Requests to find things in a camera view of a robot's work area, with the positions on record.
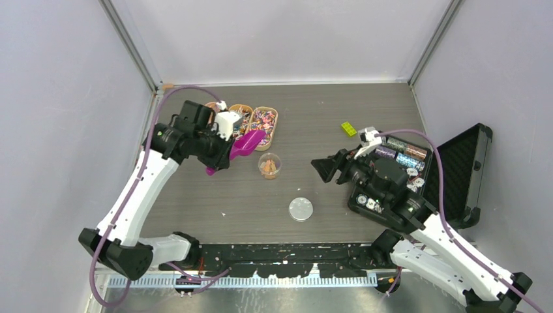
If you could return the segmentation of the magenta plastic scoop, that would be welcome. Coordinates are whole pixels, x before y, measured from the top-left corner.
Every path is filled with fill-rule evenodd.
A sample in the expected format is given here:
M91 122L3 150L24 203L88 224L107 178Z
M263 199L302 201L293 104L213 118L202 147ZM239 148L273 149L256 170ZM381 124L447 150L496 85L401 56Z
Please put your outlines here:
M213 131L208 135L207 146L198 160L206 167L206 174L213 175L217 171L228 169L230 162L236 157L251 155L263 137L264 133L260 130L245 134L238 140L232 134L227 136L220 131Z

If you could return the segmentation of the clear plastic jar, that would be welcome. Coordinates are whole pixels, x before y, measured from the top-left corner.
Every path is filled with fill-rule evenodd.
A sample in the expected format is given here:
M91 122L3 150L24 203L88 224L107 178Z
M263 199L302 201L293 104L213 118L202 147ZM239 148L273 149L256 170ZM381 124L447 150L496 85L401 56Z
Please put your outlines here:
M276 179L282 167L281 159L274 153L264 153L258 161L258 169L265 179Z

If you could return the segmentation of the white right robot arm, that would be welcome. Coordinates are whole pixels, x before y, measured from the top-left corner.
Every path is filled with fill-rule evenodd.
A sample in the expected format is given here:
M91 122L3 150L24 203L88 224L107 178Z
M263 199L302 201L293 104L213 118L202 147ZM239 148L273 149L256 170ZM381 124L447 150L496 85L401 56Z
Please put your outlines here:
M409 175L388 158L361 157L341 149L311 161L323 182L351 183L348 207L386 230L372 244L380 267L409 269L439 286L466 312L516 312L532 285L511 273L460 236L422 195L408 188Z

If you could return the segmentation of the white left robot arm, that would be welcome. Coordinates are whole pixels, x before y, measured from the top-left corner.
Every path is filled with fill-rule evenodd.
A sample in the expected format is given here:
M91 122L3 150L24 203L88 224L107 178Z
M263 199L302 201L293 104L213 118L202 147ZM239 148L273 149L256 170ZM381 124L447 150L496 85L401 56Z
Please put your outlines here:
M141 238L140 233L160 191L184 159L196 157L209 175L229 168L232 134L240 119L223 101L210 108L187 100L172 125L152 126L138 166L116 203L96 228L83 229L78 238L95 261L131 281L169 261L194 269L200 253L191 236L175 232Z

